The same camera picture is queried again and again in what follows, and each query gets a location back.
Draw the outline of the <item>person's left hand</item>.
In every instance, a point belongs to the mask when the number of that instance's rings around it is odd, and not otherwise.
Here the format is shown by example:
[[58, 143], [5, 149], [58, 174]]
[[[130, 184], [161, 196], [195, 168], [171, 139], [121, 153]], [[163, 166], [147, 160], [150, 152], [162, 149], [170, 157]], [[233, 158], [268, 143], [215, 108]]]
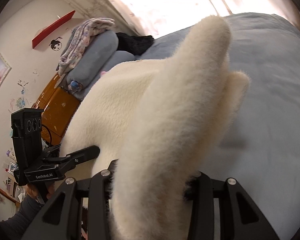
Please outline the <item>person's left hand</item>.
[[[54, 183], [47, 183], [47, 195], [46, 198], [50, 199], [52, 197], [52, 195], [55, 192], [55, 184]], [[37, 202], [39, 202], [39, 191], [38, 189], [32, 185], [32, 184], [27, 184], [26, 186], [24, 186], [25, 191], [27, 193], [27, 195], [29, 195], [31, 198], [35, 199]]]

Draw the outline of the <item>dark grey sleeve forearm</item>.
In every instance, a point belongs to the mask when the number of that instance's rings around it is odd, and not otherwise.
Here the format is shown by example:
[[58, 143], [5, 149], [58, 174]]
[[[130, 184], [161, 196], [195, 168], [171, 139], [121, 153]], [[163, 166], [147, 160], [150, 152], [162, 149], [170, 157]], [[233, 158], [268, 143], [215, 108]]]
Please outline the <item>dark grey sleeve forearm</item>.
[[38, 201], [26, 196], [16, 213], [8, 220], [0, 222], [0, 234], [3, 239], [22, 239], [42, 207]]

